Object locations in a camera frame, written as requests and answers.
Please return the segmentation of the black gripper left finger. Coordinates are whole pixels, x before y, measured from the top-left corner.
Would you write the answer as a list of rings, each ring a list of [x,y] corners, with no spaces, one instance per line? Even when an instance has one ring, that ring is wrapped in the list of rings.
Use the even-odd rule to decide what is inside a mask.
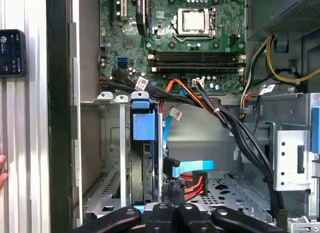
[[[171,233],[173,231],[174,186],[162,186],[162,201],[142,208],[125,206],[78,228],[72,233]]]

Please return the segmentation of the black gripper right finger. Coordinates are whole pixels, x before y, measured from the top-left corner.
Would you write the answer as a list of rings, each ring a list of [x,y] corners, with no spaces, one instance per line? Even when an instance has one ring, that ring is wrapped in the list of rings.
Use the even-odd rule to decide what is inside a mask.
[[[178,233],[284,233],[285,230],[226,206],[218,206],[211,216],[192,203],[174,212]]]

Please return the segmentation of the person's hand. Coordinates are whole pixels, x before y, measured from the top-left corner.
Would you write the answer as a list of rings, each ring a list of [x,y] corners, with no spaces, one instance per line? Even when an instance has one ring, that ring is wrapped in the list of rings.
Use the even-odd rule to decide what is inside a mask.
[[[6,156],[1,154],[0,155],[0,190],[5,185],[5,183],[8,179],[8,176],[9,176],[8,173],[3,171],[5,163],[6,163]]]

